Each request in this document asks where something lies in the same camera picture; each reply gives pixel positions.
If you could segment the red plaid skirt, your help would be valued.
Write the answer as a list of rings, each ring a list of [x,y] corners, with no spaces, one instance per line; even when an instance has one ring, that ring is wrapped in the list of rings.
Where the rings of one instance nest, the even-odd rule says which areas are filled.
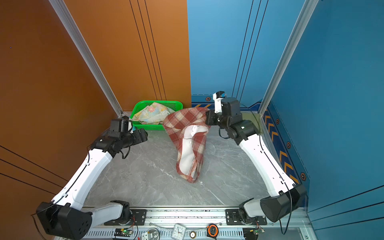
[[[207,135],[206,108],[182,109],[168,115],[163,127],[178,151],[177,173],[189,183],[198,180],[204,164]]]

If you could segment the olive green skirt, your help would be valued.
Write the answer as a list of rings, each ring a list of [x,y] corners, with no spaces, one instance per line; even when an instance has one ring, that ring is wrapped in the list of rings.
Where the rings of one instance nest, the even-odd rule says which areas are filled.
[[[264,129],[263,129],[262,123],[261,123],[261,117],[259,114],[252,113],[250,111],[245,111],[245,112],[242,112],[242,115],[243,115],[243,119],[251,121],[256,126],[256,128],[259,130],[259,132],[261,134],[264,133]]]

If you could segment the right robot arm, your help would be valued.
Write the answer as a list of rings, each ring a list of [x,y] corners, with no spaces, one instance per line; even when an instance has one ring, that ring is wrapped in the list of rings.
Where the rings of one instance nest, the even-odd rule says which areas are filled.
[[[245,120],[241,103],[236,98],[226,97],[224,92],[215,93],[213,100],[215,108],[206,113],[207,125],[218,126],[227,132],[228,138],[250,158],[269,193],[265,198],[241,203],[241,221],[250,225],[263,216],[273,223],[281,223],[287,217],[287,224],[290,224],[293,211],[300,207],[307,195],[305,186],[293,181],[269,151],[262,137],[260,120],[255,123]]]

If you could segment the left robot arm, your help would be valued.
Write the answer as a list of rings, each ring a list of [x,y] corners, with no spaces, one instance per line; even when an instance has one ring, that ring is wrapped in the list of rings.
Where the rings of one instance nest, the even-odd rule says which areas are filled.
[[[132,146],[148,140],[144,129],[135,129],[130,118],[111,121],[106,133],[90,145],[81,166],[49,202],[42,202],[32,218],[40,223],[46,234],[70,240],[82,239],[90,229],[109,221],[119,225],[132,224],[134,215],[126,201],[114,200],[108,204],[83,210],[91,188],[112,159]]]

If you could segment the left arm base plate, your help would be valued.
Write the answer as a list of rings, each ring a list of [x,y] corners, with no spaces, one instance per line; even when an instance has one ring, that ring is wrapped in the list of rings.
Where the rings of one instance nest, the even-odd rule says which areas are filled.
[[[131,215],[128,220],[111,220],[108,222],[105,222],[105,226],[144,226],[147,216],[147,210],[146,209],[133,209],[130,210]]]

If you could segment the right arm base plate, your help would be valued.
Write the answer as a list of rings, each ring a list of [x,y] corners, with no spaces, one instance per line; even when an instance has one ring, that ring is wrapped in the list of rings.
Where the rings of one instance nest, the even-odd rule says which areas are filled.
[[[242,219],[239,209],[226,209],[226,223],[228,226],[237,225],[252,225],[252,226],[266,226],[267,218],[265,216],[256,216],[249,220]]]

